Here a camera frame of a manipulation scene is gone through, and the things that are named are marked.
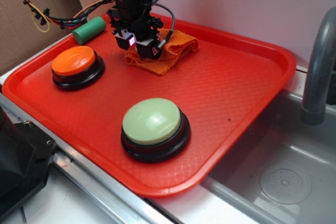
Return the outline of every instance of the light green button cap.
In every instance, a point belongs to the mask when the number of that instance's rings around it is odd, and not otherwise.
[[[134,143],[152,145],[171,137],[181,123],[180,110],[175,103],[152,98],[137,103],[125,114],[122,127]]]

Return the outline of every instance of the orange cloth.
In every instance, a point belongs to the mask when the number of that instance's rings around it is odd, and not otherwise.
[[[165,38],[169,29],[161,29],[161,38]],[[134,65],[154,73],[164,75],[166,74],[177,61],[188,54],[190,51],[195,52],[198,50],[198,40],[188,34],[175,30],[163,46],[159,59],[153,60],[142,58],[136,51],[136,47],[130,47],[125,56],[125,62],[129,65]]]

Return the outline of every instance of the sink drain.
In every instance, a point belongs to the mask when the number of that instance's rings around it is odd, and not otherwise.
[[[305,200],[311,192],[309,175],[290,163],[277,163],[267,167],[261,177],[263,192],[282,204],[296,204]]]

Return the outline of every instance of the plastic tray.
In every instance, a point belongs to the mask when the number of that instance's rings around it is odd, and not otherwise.
[[[181,21],[175,28],[198,38],[200,50],[164,76],[126,65],[108,26],[86,43],[106,64],[93,85],[62,91],[52,82],[52,60],[77,46],[70,36],[11,74],[3,93],[136,194],[183,192],[202,181],[291,78],[296,63],[289,51],[261,41]],[[179,106],[192,134],[178,156],[145,164],[124,151],[121,124],[130,107],[154,97]]]

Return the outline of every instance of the gray faucet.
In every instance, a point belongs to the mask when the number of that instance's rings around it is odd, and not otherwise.
[[[325,15],[309,62],[301,105],[301,120],[321,124],[326,103],[336,104],[336,7]]]

